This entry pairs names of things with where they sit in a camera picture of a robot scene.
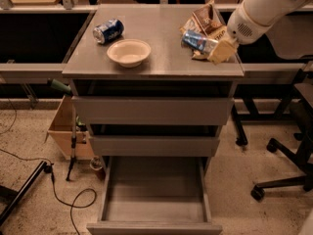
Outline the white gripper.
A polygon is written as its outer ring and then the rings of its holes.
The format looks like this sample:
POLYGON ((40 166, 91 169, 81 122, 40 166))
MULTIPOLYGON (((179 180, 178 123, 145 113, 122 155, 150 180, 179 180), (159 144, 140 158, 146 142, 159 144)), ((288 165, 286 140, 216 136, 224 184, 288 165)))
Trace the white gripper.
POLYGON ((268 25, 257 23, 247 13, 245 6, 240 5, 232 13, 227 23, 227 31, 232 38, 221 39, 210 52, 208 60, 215 65, 227 61, 237 52, 239 44, 251 44, 269 29, 268 25))

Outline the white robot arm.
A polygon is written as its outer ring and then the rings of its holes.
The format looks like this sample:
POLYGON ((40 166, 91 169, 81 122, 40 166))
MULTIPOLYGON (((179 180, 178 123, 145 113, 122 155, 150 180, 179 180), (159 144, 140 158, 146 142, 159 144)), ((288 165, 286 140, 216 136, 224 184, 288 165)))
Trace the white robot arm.
POLYGON ((240 45, 254 43, 280 18, 312 0, 244 0, 227 22, 227 32, 209 53, 208 60, 220 64, 240 45))

